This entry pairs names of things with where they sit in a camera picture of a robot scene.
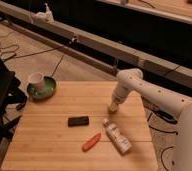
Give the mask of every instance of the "wooden tabletop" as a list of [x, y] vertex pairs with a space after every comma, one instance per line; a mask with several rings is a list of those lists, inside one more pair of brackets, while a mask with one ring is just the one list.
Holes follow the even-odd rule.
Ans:
[[[120, 3], [120, 0], [107, 0], [113, 3]], [[129, 0], [130, 5], [138, 5], [151, 8], [151, 4], [156, 10], [178, 14], [192, 18], [192, 4], [187, 0]]]
[[[107, 107], [116, 82], [58, 82], [55, 95], [28, 102], [5, 156], [3, 171], [157, 171], [141, 97], [132, 92], [115, 114]], [[89, 126], [68, 127], [71, 116], [88, 115]], [[121, 156], [106, 136], [109, 117], [132, 142]], [[82, 145], [97, 133], [101, 140], [89, 151]]]

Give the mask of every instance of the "orange object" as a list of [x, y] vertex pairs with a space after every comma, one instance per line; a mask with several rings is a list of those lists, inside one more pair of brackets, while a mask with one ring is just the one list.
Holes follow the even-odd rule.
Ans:
[[88, 140], [83, 146], [82, 150], [84, 152], [88, 151], [92, 146], [94, 146], [101, 139], [101, 133], [96, 134], [90, 140]]

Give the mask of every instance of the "gray floor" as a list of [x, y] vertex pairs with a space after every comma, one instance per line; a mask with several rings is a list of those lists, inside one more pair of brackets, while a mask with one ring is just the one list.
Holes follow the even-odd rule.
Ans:
[[[12, 44], [18, 44], [20, 46], [17, 51], [17, 56], [26, 55], [30, 53], [40, 52], [47, 49], [51, 49], [41, 42], [34, 40], [31, 37], [28, 37], [20, 32], [15, 31], [12, 27], [6, 27], [0, 24], [0, 41], [2, 46], [6, 47]], [[27, 58], [21, 59], [12, 59], [6, 62], [6, 65], [9, 69], [16, 72], [16, 76], [22, 81], [21, 89], [26, 91], [27, 86], [27, 77], [30, 73], [39, 71], [43, 72], [45, 75], [51, 75], [59, 59], [62, 57], [63, 53], [61, 51], [51, 51], [48, 53], [43, 53], [40, 55], [35, 55]], [[102, 72], [86, 63], [83, 63], [77, 59], [74, 59], [72, 56], [65, 55], [62, 63], [59, 65], [54, 78], [56, 80], [72, 80], [72, 81], [104, 81], [104, 80], [115, 80], [115, 78], [105, 72]], [[14, 113], [14, 115], [9, 115], [9, 118], [15, 117], [18, 113], [14, 109], [11, 109], [12, 106], [8, 109], [8, 113]], [[172, 125], [169, 125], [157, 118], [155, 115], [152, 115], [150, 125], [157, 127], [162, 130], [172, 131], [175, 128]], [[154, 147], [156, 150], [157, 160], [159, 164], [159, 171], [164, 170], [160, 162], [161, 151], [169, 146], [174, 145], [175, 135], [163, 134], [151, 130]], [[0, 148], [0, 166], [4, 155], [6, 153], [9, 142], [3, 140]], [[168, 150], [164, 153], [163, 160], [167, 168], [171, 165], [173, 150]]]

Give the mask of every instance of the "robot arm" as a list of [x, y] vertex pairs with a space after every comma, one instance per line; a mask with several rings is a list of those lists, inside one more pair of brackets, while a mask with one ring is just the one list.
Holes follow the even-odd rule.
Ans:
[[114, 112], [131, 91], [137, 91], [159, 109], [178, 120], [178, 135], [174, 148], [172, 171], [192, 170], [192, 98], [143, 80], [139, 69], [120, 71], [109, 110]]
[[109, 107], [112, 112], [117, 110], [118, 104], [123, 103], [132, 90], [137, 91], [159, 109], [172, 114], [177, 119], [185, 106], [192, 103], [191, 97], [144, 81], [140, 69], [120, 71], [117, 74], [117, 80], [118, 84], [113, 92], [112, 103]]

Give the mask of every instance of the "white mug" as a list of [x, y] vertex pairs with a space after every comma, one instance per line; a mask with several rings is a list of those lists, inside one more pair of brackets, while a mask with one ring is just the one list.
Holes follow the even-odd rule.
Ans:
[[44, 74], [41, 72], [34, 72], [28, 76], [28, 83], [31, 84], [36, 92], [43, 92], [45, 88]]

